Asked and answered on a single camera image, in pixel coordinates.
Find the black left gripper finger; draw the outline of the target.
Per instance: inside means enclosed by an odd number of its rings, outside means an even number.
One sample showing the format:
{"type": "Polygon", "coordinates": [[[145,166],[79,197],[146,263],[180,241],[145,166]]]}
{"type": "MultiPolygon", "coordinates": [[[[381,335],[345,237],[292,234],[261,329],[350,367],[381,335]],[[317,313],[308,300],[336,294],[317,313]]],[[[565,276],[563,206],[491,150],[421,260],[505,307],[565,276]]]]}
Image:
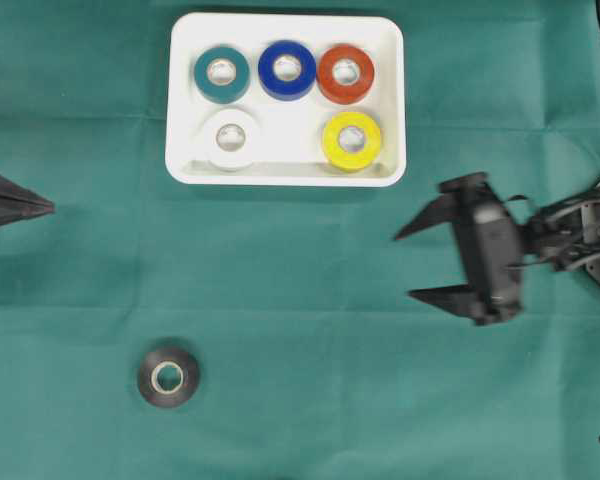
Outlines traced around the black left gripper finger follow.
{"type": "Polygon", "coordinates": [[[0,198],[35,205],[53,206],[53,203],[0,175],[0,198]]]}
{"type": "Polygon", "coordinates": [[[55,211],[53,203],[35,204],[8,199],[0,199],[0,226],[31,220],[55,211]]]}

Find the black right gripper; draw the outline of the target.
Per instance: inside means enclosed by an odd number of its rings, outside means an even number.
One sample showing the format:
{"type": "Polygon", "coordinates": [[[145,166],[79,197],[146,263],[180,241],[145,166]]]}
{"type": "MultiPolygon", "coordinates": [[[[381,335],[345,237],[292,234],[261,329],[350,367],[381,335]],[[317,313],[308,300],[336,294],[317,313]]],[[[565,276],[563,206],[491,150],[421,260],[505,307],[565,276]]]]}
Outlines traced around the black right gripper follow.
{"type": "Polygon", "coordinates": [[[504,206],[505,202],[493,191],[484,172],[445,181],[440,184],[439,190],[443,194],[429,202],[412,221],[403,226],[394,236],[394,240],[398,241],[419,231],[451,222],[466,281],[463,285],[411,290],[408,295],[452,315],[470,318],[478,326],[503,323],[513,319],[522,310],[523,269],[527,266],[524,257],[531,255],[539,262],[555,260],[575,243],[571,238],[574,231],[570,228],[548,225],[541,219],[529,220],[523,225],[516,223],[523,248],[522,261],[515,266],[521,271],[520,308],[493,309],[482,298],[474,283],[478,262],[471,214],[482,201],[494,199],[504,206]]]}

